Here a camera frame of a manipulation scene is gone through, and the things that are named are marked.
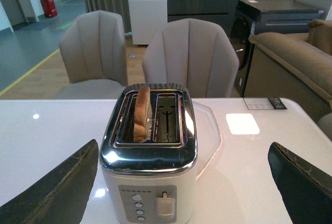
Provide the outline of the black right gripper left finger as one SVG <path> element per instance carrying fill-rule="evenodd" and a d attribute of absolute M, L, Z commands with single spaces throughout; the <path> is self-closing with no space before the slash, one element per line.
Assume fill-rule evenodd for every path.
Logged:
<path fill-rule="evenodd" d="M 80 223 L 98 170 L 92 139 L 52 171 L 1 206 L 1 223 Z"/>

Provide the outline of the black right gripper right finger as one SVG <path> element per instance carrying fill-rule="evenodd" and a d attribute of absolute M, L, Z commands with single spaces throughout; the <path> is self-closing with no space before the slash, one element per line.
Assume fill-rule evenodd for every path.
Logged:
<path fill-rule="evenodd" d="M 268 162 L 292 223 L 331 223 L 330 175 L 277 142 Z"/>

